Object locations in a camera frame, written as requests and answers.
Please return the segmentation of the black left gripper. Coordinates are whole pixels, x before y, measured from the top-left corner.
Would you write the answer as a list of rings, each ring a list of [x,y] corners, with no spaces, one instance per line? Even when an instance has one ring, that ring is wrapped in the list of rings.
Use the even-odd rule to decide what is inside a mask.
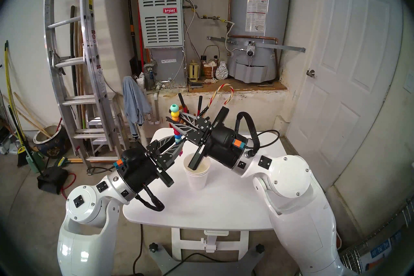
[[[184,143],[184,139],[177,143],[175,135],[171,135],[154,140],[147,149],[136,147],[125,150],[121,154],[122,164],[118,165],[118,173],[135,194],[158,178],[171,187],[174,181],[166,171],[182,153]]]

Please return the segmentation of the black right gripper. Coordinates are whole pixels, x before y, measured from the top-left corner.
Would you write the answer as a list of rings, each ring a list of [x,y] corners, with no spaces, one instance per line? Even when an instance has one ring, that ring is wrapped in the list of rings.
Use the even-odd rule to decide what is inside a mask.
[[[246,118],[246,122],[248,122],[248,113],[238,113],[233,130],[223,124],[228,112],[228,108],[222,107],[213,122],[203,118],[201,114],[194,116],[180,113],[179,121],[173,120],[172,117],[166,117],[166,121],[183,138],[199,146],[188,165],[191,171],[198,169],[206,157],[216,160],[233,171],[247,169],[248,165],[244,155],[248,139],[239,134],[239,127],[241,119]]]

